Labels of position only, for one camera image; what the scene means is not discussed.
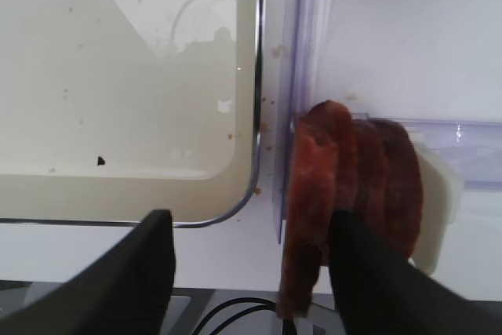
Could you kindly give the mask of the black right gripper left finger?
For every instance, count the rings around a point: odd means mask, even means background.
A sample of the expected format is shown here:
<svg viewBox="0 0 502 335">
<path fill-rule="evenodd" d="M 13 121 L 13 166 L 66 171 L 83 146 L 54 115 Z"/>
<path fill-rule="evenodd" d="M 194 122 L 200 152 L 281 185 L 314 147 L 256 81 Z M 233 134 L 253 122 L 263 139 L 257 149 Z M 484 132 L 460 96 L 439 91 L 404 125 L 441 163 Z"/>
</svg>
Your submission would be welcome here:
<svg viewBox="0 0 502 335">
<path fill-rule="evenodd" d="M 150 212 L 95 263 L 1 320 L 3 334 L 159 334 L 173 293 L 170 211 Z"/>
</svg>

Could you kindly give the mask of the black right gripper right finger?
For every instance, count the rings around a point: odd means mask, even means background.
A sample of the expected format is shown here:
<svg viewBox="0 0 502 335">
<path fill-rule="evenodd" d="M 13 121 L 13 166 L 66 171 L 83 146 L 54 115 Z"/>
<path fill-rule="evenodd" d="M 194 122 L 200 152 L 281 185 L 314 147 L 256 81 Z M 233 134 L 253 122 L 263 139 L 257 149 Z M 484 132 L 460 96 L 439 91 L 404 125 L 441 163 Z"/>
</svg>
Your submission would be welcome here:
<svg viewBox="0 0 502 335">
<path fill-rule="evenodd" d="M 427 277 L 352 213 L 329 226 L 329 275 L 348 334 L 499 334 L 501 318 Z"/>
</svg>

